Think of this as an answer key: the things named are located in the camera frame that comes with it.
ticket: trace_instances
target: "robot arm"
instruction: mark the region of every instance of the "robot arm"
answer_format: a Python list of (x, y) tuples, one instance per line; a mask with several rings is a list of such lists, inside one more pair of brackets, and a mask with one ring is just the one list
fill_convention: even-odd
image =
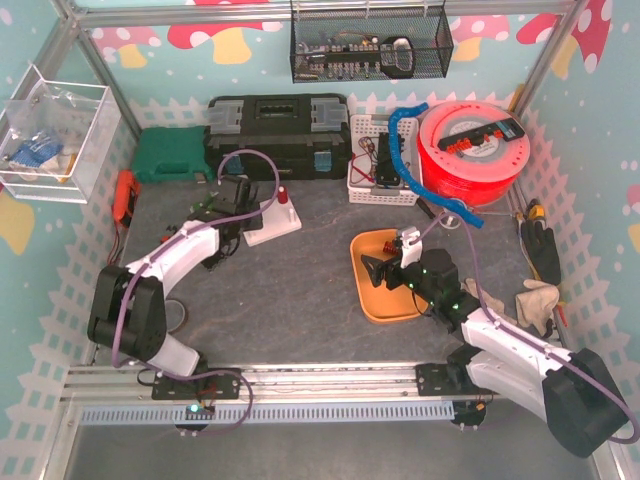
[(458, 269), (446, 250), (422, 251), (415, 260), (416, 238), (420, 236), (413, 227), (401, 230), (394, 241), (401, 252), (396, 257), (382, 261), (363, 256), (362, 261), (374, 286), (385, 280), (390, 290), (410, 288), (428, 303), (431, 316), (465, 342), (459, 354), (449, 357), (453, 386), (473, 384), (511, 399), (544, 420), (558, 442), (580, 457), (588, 457), (627, 422), (612, 400), (566, 366), (586, 373), (622, 400), (596, 353), (550, 345), (488, 310), (490, 318), (460, 288)]
[(216, 218), (255, 211), (258, 208), (255, 198), (256, 189), (249, 180), (222, 177), (217, 191), (192, 213), (190, 220), (165, 245), (126, 267), (105, 267), (96, 283), (87, 332), (89, 339), (107, 347), (113, 345), (125, 289), (136, 272), (146, 266), (129, 301), (119, 350), (174, 375), (188, 377), (193, 374), (203, 357), (167, 334), (164, 299), (196, 265), (203, 263), (211, 268), (224, 258), (221, 245), (229, 245), (237, 239), (243, 228), (261, 227), (260, 220), (197, 229)]

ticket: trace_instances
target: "orange tray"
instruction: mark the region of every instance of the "orange tray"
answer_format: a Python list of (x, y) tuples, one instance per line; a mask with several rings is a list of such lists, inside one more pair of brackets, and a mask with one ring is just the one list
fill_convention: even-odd
[[(380, 260), (390, 259), (393, 255), (384, 253), (382, 249), (384, 243), (392, 241), (395, 236), (396, 230), (390, 228), (361, 233), (351, 241), (351, 263), (356, 276), (360, 305), (369, 321), (377, 324), (404, 322), (420, 316), (413, 303), (411, 290), (402, 287), (388, 290), (384, 282), (378, 288), (374, 288), (360, 259), (362, 255)], [(416, 297), (416, 303), (420, 311), (426, 310), (427, 303), (423, 299)]]

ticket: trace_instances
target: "glove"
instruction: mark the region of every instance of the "glove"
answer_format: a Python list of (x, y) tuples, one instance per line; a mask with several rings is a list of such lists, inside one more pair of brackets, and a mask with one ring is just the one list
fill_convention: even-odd
[[(475, 298), (478, 298), (478, 287), (476, 285), (476, 281), (473, 278), (467, 278), (464, 282), (462, 282), (462, 289), (468, 292), (470, 295), (473, 295)], [(500, 318), (506, 320), (511, 325), (515, 325), (517, 323), (513, 318), (505, 315), (503, 302), (493, 298), (485, 290), (482, 290), (482, 296), (487, 302), (487, 307), (499, 314)]]
[(524, 286), (531, 291), (516, 295), (518, 324), (522, 328), (533, 325), (544, 338), (549, 333), (547, 323), (560, 300), (560, 291), (557, 287), (538, 280), (525, 280)]
[(560, 285), (560, 258), (553, 230), (540, 222), (526, 220), (520, 225), (520, 238), (538, 278), (550, 285)]

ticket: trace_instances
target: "black toolbox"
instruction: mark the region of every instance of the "black toolbox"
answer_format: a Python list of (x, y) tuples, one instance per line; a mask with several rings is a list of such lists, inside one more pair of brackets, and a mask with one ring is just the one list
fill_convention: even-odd
[[(217, 172), (224, 156), (250, 148), (273, 159), (284, 180), (338, 179), (347, 175), (351, 132), (347, 101), (335, 94), (218, 97), (209, 103), (205, 161)], [(233, 157), (224, 173), (272, 180), (263, 159)]]

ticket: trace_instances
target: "green case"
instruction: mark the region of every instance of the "green case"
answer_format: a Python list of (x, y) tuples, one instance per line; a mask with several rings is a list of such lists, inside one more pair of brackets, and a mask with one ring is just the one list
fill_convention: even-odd
[(202, 173), (211, 181), (215, 172), (204, 161), (204, 127), (147, 128), (140, 135), (133, 174), (140, 183), (194, 180)]

